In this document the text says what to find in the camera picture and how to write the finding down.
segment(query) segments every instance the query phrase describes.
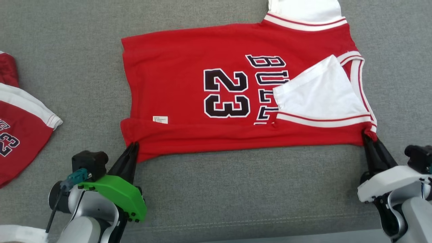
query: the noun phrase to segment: jersey armhole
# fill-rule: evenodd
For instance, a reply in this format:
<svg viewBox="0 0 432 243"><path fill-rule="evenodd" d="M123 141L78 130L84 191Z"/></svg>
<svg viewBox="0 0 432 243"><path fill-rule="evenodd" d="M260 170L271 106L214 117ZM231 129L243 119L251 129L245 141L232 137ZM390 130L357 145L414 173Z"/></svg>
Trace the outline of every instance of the jersey armhole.
<svg viewBox="0 0 432 243"><path fill-rule="evenodd" d="M345 70L350 82L353 87L354 93L358 99L363 103L366 110L371 114L371 131L376 133L377 131L377 119L369 105L366 95L363 91L363 66L365 64L365 59L361 56L358 51L349 51L343 55L337 57L340 65Z"/></svg>

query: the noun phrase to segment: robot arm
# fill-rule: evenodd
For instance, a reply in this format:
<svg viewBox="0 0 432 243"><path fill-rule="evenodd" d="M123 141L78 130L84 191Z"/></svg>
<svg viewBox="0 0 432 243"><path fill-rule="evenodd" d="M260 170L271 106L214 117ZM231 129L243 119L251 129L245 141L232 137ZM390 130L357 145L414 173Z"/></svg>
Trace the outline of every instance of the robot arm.
<svg viewBox="0 0 432 243"><path fill-rule="evenodd" d="M363 135L368 171L358 196L373 203L392 242L432 243L432 147L408 146L408 166L399 166L381 141Z"/></svg>
<svg viewBox="0 0 432 243"><path fill-rule="evenodd" d="M128 222L144 220L142 190L132 185L137 153L138 143L128 146L108 173L103 152L83 151L72 158L73 172L85 168L91 176L70 191L61 190L64 182L51 189L51 209L72 214L57 243L119 243Z"/></svg>

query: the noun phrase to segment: care label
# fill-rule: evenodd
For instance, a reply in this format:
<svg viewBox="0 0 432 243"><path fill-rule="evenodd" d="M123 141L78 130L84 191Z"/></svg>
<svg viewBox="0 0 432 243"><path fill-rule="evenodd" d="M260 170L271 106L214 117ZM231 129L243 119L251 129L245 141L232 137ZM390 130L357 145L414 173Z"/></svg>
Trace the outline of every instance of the care label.
<svg viewBox="0 0 432 243"><path fill-rule="evenodd" d="M153 121L168 124L168 116L153 116Z"/></svg>

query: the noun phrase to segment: red stripe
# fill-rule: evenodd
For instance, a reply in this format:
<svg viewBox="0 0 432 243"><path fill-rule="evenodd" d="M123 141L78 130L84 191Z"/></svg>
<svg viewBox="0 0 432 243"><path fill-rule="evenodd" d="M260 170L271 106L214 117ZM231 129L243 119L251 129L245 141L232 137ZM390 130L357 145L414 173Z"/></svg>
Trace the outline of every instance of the red stripe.
<svg viewBox="0 0 432 243"><path fill-rule="evenodd" d="M343 59L342 60L342 62L340 62L340 63L343 63L343 62L345 62L348 58L353 58L353 57L359 57L359 58L363 58L362 56L360 56L360 55L354 55L354 56L349 56L349 57L347 57L347 58L345 58L345 59Z"/></svg>
<svg viewBox="0 0 432 243"><path fill-rule="evenodd" d="M335 21L335 22L331 22L331 23L327 23L327 24L305 24L305 23L300 23L300 22L296 22L296 21L292 21L292 20L287 20L287 19L284 19L284 18L281 18L281 17L275 16L275 15L273 15L273 14L271 14L271 13L268 13L267 15L272 16L273 18L277 18L277 19L283 20L283 21L285 21L285 22L290 22L290 23L299 24L299 25L304 25L304 26L327 26L327 25L332 25L332 24L339 23L339 22L345 20L345 18L342 18L342 19L340 19L340 20L337 20L337 21Z"/></svg>
<svg viewBox="0 0 432 243"><path fill-rule="evenodd" d="M365 106L366 110L368 112L370 112L369 108L368 108L368 105L366 104L366 99L363 96L362 81L361 81L361 78L360 78L360 74L362 72L362 63L363 63L363 60L360 60L359 73L358 73L357 79L358 79L358 82L359 82L359 90L360 90L360 95L362 96L363 105Z"/></svg>
<svg viewBox="0 0 432 243"><path fill-rule="evenodd" d="M334 120L316 120L316 119L310 119L310 118L306 118L306 117L302 117L302 116L298 116L298 115L293 115L293 114L289 114L289 113L285 113L285 112L281 112L281 111L279 111L279 113L289 115L292 117L297 117L297 118L300 118L303 120L313 121L313 122L339 122L339 121L345 121L345 120L350 120L350 119L359 118L359 117L370 116L370 115L358 115L358 116L352 116L352 117L348 117L348 118L334 119Z"/></svg>
<svg viewBox="0 0 432 243"><path fill-rule="evenodd" d="M47 123L46 123L47 126L50 125L50 123L51 123L50 120L51 120L51 118L53 118L53 116L55 116L55 115L51 115L50 118L48 118L48 121L47 121Z"/></svg>

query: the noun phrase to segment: white stripe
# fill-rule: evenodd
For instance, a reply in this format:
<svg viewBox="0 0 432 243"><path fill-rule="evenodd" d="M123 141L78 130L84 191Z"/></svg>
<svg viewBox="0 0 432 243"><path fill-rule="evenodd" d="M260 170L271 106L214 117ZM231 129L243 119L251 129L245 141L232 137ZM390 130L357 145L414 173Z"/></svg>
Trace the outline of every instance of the white stripe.
<svg viewBox="0 0 432 243"><path fill-rule="evenodd" d="M280 25L280 26L284 26L284 27L287 27L287 28L290 28L290 29L303 30L303 31L320 31L320 30L331 29L331 28L334 28L334 27L342 26L342 25L348 23L346 21L346 19L343 20L343 21L339 21L339 22L333 23L333 24L326 24L326 23L305 23L305 24L325 24L323 26L308 26L308 25L303 25L301 23L292 23L292 22L288 22L288 21L283 21L281 19L275 18L275 17L270 16L270 15L266 15L264 17L264 19L267 20L267 21L270 21L272 23L275 23L277 25Z"/></svg>
<svg viewBox="0 0 432 243"><path fill-rule="evenodd" d="M290 122L311 126L311 127L317 127L317 128L340 128L340 127L346 127L354 124L371 121L370 116L356 117L356 118L351 118L342 121L310 121L310 120L306 120L306 119L302 119L302 118L298 118L298 117L294 117L282 113L277 114L276 119L281 119L281 120L290 121Z"/></svg>
<svg viewBox="0 0 432 243"><path fill-rule="evenodd" d="M369 112L371 113L371 116L372 116L372 124L377 124L377 119L376 119L376 117L375 117L375 115L374 115L374 113L373 113L373 111L372 111L372 108L371 108L371 106L369 105L369 102L368 102L368 100L366 99L366 95L365 95L365 93L364 93L364 91L363 91L363 66L365 65L365 62L363 61L362 62L362 64L361 64L361 66L360 66L360 70L359 70L359 72L360 72L360 80L359 80L359 83L360 83L360 87L361 87L361 92L362 92L362 95L363 95L363 98L365 99L365 103L366 103L366 106L368 107L368 110L369 110Z"/></svg>
<svg viewBox="0 0 432 243"><path fill-rule="evenodd" d="M377 119L375 118L375 115L372 111L372 108L370 107L368 100L366 99L366 95L363 92L363 83L362 83L362 76L363 76L363 65L365 62L361 62L360 59L353 60L353 63L351 64L351 85L353 87L354 93L357 95L357 97L360 99L360 101L363 103L363 100L366 103L366 108L369 110L372 116L372 124L377 124Z"/></svg>
<svg viewBox="0 0 432 243"><path fill-rule="evenodd" d="M360 60L353 60L353 63L351 64L351 77L349 80L351 81L351 86L353 87L354 93L356 94L360 102L363 104L362 95L359 87L359 68Z"/></svg>
<svg viewBox="0 0 432 243"><path fill-rule="evenodd" d="M348 120L348 118L350 118L350 117L353 117L353 116L368 116L368 115L370 115L370 113L369 112L364 112L364 113L359 113L359 114L357 114L357 115L352 115L352 116L345 116L345 117L333 117L332 119L319 119L319 118L316 118L316 117L311 117L311 116L308 116L308 115L303 115L303 114L295 114L295 113L281 113L281 114L283 114L283 115L287 115L287 116L292 116L292 117L300 117L300 119L303 119L303 120L308 120L308 121L310 121L310 120L317 120L318 122L327 122L328 120Z"/></svg>
<svg viewBox="0 0 432 243"><path fill-rule="evenodd" d="M6 85L4 83L0 83L0 91L4 91L6 93L16 94L16 95L32 102L32 103L35 103L38 106L42 107L42 109L46 110L47 112L52 113L52 111L50 109L48 109L40 100L38 100L37 98L35 98L31 94L27 93L26 91L24 91L20 88Z"/></svg>
<svg viewBox="0 0 432 243"><path fill-rule="evenodd" d="M344 54L340 55L339 57L337 57L337 60L340 62L341 66L343 66L343 65L347 64L349 61L355 60L355 59L365 60L364 58L362 58L362 55L358 51L349 51L349 52L344 53Z"/></svg>
<svg viewBox="0 0 432 243"><path fill-rule="evenodd" d="M0 101L19 107L39 117L48 127L55 130L63 121L52 111L40 107L38 104L29 101L17 94L0 90Z"/></svg>

